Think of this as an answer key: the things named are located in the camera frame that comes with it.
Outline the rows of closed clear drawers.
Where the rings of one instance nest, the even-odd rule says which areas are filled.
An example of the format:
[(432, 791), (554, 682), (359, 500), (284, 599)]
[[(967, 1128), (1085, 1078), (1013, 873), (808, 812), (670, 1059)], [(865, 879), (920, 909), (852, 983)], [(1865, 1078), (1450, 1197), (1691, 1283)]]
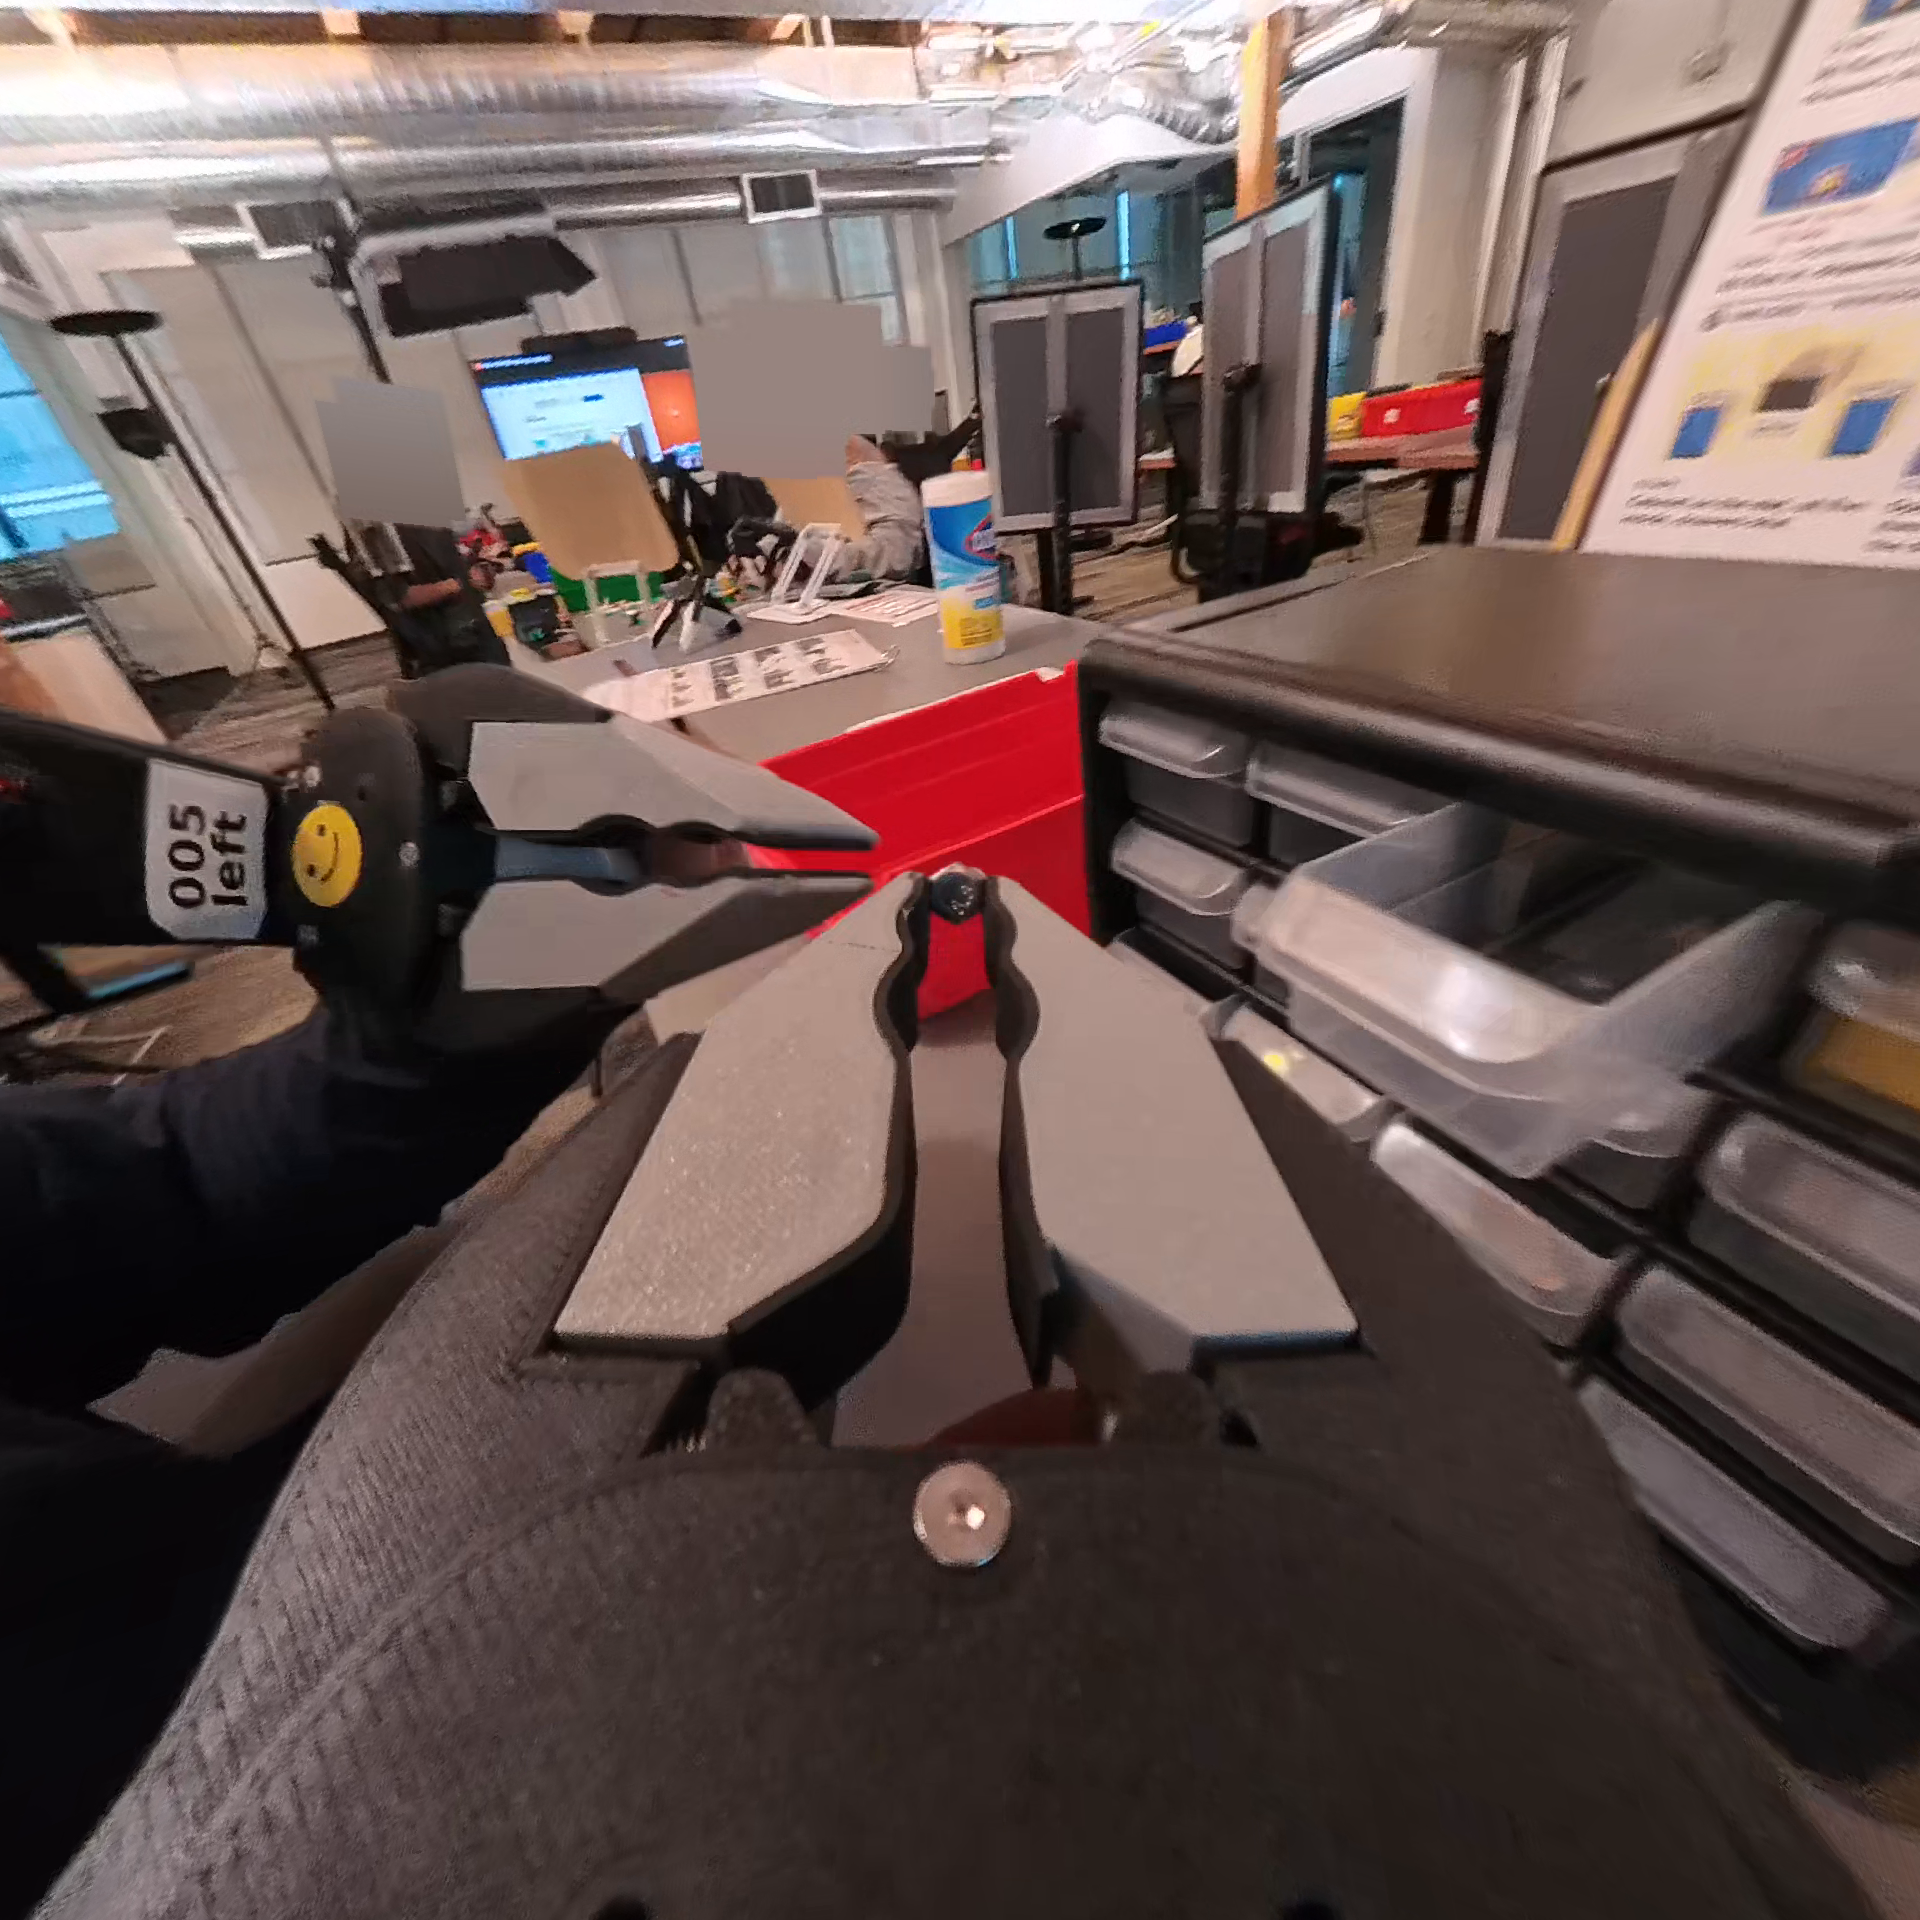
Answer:
[(1233, 935), (1251, 885), (1455, 802), (1141, 694), (1091, 694), (1085, 734), (1088, 885), (1117, 957), (1475, 1263), (1723, 1634), (1815, 1671), (1914, 1651), (1914, 941), (1818, 924), (1779, 1009), (1693, 1077), (1675, 1159), (1510, 1179), (1308, 1047)]

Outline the red plastic bin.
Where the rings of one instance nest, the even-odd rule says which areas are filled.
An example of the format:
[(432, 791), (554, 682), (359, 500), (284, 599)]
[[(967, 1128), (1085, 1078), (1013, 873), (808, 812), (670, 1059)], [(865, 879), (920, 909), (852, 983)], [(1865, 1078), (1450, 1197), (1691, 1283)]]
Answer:
[(760, 870), (874, 885), (964, 865), (1008, 878), (1091, 932), (1077, 667), (1028, 670), (771, 759), (771, 771), (877, 832), (849, 852), (749, 849)]

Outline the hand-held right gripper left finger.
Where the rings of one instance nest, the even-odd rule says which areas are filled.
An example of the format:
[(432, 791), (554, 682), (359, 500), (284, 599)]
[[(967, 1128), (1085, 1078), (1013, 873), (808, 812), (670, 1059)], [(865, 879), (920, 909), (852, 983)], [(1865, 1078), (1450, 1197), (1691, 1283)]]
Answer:
[(745, 1366), (864, 1366), (894, 1306), (843, 1306), (910, 1224), (925, 881), (896, 878), (715, 1015), (552, 1338)]

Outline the person's left forearm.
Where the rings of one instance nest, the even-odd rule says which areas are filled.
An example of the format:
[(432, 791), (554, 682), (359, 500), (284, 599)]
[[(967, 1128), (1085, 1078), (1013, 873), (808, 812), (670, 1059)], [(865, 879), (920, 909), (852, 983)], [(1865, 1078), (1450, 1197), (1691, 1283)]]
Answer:
[(155, 1354), (247, 1348), (433, 1225), (621, 1022), (433, 1056), (318, 1009), (119, 1088), (8, 1088), (4, 1452), (72, 1447)]

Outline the silver ventilation duct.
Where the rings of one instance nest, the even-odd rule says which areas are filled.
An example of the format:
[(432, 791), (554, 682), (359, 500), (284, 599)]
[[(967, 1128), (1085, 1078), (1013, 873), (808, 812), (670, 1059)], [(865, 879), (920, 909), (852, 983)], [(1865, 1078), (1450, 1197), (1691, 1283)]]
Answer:
[(944, 169), (1005, 142), (902, 47), (4, 46), (2, 81), (4, 204), (45, 209)]

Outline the black light stand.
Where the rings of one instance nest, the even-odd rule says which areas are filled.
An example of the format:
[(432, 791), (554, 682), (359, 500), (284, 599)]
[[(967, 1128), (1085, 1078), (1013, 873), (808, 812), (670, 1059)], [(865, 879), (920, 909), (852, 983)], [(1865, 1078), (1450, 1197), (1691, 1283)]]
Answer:
[(139, 356), (132, 348), (136, 340), (156, 335), (161, 327), (158, 314), (150, 308), (73, 308), (67, 314), (54, 314), (51, 327), (67, 342), (94, 343), (111, 352), (136, 397), (136, 403), (129, 403), (125, 410), (139, 410), (148, 425), (143, 430), (130, 425), (110, 425), (110, 439), (132, 458), (139, 456), (136, 444), (150, 446), (150, 451), (143, 454), (143, 460), (168, 462), (168, 468), (184, 478), (184, 486), (202, 508), (202, 518), (219, 533), (219, 570), (238, 599), (244, 604), (262, 648), (284, 657), (291, 663), (291, 670), (297, 670), (303, 686), (309, 686), (321, 710), (326, 713), (335, 713), (340, 701), (328, 687), (318, 661), (301, 643), (286, 611), (279, 608), (276, 590), (267, 586), (264, 567), (254, 557), (248, 541), (241, 535), (238, 519), (227, 508), (227, 500), (206, 477), (202, 458), (192, 448), (190, 439), (181, 431), (181, 425), (167, 410), (155, 380), (143, 368)]

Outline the grey panel on stand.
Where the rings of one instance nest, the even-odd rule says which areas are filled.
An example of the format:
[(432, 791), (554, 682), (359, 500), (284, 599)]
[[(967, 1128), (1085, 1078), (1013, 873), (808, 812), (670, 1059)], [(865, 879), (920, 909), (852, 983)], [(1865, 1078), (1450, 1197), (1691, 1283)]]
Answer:
[(1041, 604), (1075, 611), (1075, 539), (1141, 502), (1146, 291), (1045, 285), (969, 305), (975, 405), (999, 533), (1038, 544)]
[(1336, 231), (1319, 180), (1205, 241), (1203, 346), (1165, 390), (1169, 545), (1203, 602), (1361, 545), (1328, 482)]

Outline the black drawer cabinet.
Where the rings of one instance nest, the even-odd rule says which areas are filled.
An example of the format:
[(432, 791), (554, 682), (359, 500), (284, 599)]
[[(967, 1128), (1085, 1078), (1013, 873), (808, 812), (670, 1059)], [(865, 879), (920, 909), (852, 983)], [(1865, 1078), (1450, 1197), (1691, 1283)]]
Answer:
[[(1916, 583), (1818, 567), (1432, 547), (1103, 638), (1088, 697), (1245, 725), (1916, 945)], [(1088, 802), (1088, 857), (1094, 847)], [(1824, 1670), (1728, 1638), (1661, 1548), (1735, 1692), (1788, 1756), (1916, 1821), (1916, 1647)]]

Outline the small black tripod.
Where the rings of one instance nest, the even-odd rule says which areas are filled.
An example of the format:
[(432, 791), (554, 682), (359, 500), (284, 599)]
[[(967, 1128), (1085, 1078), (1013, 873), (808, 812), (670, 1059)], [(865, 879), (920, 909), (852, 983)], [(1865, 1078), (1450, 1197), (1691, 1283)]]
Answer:
[(742, 621), (701, 573), (688, 573), (664, 590), (647, 631), (659, 660), (686, 660), (742, 635)]

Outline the white wipes canister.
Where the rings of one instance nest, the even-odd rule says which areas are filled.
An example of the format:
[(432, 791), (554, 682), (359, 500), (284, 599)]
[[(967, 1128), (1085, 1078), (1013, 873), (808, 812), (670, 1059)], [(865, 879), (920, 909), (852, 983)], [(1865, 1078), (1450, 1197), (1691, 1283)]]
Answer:
[(982, 468), (950, 468), (926, 478), (920, 499), (944, 657), (956, 667), (999, 660), (1005, 611), (993, 482)]

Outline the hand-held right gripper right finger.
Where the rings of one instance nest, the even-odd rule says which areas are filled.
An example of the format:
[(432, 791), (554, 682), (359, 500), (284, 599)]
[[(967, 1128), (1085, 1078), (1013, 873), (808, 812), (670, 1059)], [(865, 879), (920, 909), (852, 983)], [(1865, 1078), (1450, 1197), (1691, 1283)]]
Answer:
[(1031, 1372), (1210, 1372), (1358, 1333), (1211, 1032), (1014, 881), (982, 893), (1005, 1295)]

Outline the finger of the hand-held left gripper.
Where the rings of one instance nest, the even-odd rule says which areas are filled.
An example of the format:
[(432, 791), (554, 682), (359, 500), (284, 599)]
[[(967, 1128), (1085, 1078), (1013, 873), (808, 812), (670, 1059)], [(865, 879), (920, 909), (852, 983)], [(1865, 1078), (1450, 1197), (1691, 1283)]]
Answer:
[(597, 893), (572, 879), (503, 881), (461, 935), (461, 986), (646, 1002), (808, 935), (868, 898), (856, 874), (721, 874)]
[(475, 724), (467, 784), (518, 838), (586, 842), (617, 828), (760, 849), (871, 852), (879, 835), (771, 768), (628, 718)]

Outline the black softbox light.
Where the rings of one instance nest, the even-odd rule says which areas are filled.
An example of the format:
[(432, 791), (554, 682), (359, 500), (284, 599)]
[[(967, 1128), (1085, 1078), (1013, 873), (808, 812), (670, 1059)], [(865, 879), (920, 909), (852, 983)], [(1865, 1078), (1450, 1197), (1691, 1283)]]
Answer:
[(597, 278), (552, 232), (515, 232), (372, 262), (380, 318), (395, 340), (529, 318), (538, 300), (567, 300)]

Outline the person's dark clothing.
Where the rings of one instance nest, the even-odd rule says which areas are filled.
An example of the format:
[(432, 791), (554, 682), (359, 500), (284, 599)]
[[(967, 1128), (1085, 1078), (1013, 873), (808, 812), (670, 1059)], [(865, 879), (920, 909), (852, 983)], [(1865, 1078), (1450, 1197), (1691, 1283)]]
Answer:
[(318, 1414), (227, 1455), (4, 1403), (2, 1916), (30, 1916), (203, 1662)]

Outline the instruction poster board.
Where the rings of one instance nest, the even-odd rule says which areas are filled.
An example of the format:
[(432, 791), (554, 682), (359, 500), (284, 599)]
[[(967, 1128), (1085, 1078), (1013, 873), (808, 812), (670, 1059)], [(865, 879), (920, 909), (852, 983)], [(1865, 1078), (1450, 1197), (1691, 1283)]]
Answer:
[(1803, 4), (1584, 533), (1918, 567), (1918, 4)]

